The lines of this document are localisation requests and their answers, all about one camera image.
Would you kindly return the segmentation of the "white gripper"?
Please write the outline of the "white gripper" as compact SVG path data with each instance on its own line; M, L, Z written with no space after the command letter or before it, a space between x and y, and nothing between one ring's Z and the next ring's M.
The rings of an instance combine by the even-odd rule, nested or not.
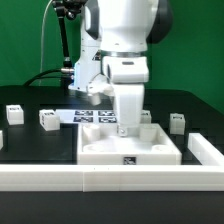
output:
M145 56L110 57L102 60L102 81L92 80L87 93L93 105L100 103L99 94L113 98L113 110L117 118L117 134L127 137L129 129L141 121L144 100L144 83L149 80L149 69Z

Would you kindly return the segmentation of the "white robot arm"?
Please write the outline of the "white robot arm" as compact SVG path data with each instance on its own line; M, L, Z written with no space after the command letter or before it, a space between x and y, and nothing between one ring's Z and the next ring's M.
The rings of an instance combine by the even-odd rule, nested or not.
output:
M69 88L113 100L117 132L128 136L140 125L144 84L149 81L147 45L160 42L172 27L169 0L84 0L81 54Z

